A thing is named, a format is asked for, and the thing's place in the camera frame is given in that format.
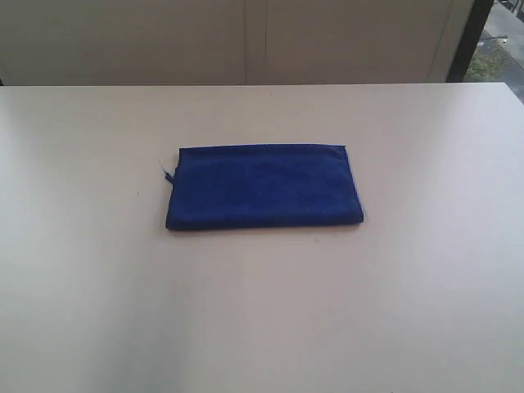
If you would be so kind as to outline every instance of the cabinet door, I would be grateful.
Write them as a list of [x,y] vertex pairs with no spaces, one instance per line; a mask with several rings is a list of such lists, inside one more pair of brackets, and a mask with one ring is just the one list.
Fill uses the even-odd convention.
[[239,84],[243,0],[2,2],[5,84]]
[[[248,81],[425,82],[441,47],[452,3],[452,0],[267,0],[265,42],[259,45],[265,51],[264,64],[253,61],[258,69],[251,80],[248,70]],[[467,11],[468,7],[463,7],[463,15],[453,18],[454,27],[458,26],[457,42]],[[256,18],[255,13],[247,15]],[[446,39],[450,40],[446,47],[451,58],[455,37],[447,34]],[[247,54],[249,65],[252,56],[249,51]],[[447,55],[440,51],[439,56]]]

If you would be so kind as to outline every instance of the folded microfiber towel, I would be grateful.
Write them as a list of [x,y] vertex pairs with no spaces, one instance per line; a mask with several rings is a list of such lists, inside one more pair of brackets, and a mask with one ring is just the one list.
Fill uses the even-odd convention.
[[179,231],[358,224],[343,146],[181,148],[165,226]]

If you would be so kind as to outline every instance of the table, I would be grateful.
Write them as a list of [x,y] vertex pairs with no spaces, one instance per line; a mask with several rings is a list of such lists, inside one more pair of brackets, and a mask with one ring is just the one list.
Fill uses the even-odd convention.
[[[345,144],[353,228],[169,233],[179,147]],[[524,390],[503,84],[0,89],[0,391]]]

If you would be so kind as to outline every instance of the white table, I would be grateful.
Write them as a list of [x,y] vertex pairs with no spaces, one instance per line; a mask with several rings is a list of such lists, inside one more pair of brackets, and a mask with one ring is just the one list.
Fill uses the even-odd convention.
[[[353,228],[169,233],[179,147],[347,145]],[[524,391],[503,84],[1,88],[2,393]]]

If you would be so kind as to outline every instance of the blue cloth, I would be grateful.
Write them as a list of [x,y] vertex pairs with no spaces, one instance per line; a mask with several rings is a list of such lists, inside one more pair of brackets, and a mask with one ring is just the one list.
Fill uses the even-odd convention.
[[364,220],[343,146],[180,149],[167,229],[301,227]]

